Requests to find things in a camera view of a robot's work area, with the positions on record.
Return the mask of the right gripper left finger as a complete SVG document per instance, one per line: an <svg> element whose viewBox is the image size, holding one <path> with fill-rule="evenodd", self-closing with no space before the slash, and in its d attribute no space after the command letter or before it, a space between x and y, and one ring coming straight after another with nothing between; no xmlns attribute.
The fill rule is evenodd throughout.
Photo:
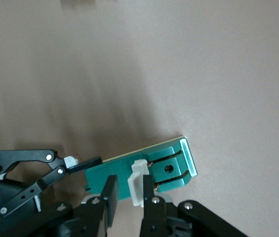
<svg viewBox="0 0 279 237"><path fill-rule="evenodd" d="M86 196L72 207L61 203L41 212L35 222L40 227L36 237L105 237L112 226L118 203L118 179L110 175L100 194Z"/></svg>

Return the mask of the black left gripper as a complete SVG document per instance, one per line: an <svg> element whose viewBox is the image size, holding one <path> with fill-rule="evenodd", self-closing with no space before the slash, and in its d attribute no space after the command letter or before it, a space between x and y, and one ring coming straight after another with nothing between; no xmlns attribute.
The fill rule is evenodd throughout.
<svg viewBox="0 0 279 237"><path fill-rule="evenodd" d="M4 180L8 172L21 162L46 163L51 171L29 187L25 183ZM79 163L72 156L59 158L55 150L3 150L0 151L0 234L15 227L22 220L40 211L38 196L67 174L102 164L100 157Z"/></svg>

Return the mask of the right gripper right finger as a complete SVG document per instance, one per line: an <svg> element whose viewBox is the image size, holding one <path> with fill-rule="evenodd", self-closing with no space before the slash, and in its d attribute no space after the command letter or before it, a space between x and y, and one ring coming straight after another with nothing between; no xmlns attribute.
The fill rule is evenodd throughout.
<svg viewBox="0 0 279 237"><path fill-rule="evenodd" d="M245 237L246 234L195 200L175 206L154 193L152 177L143 176L142 237Z"/></svg>

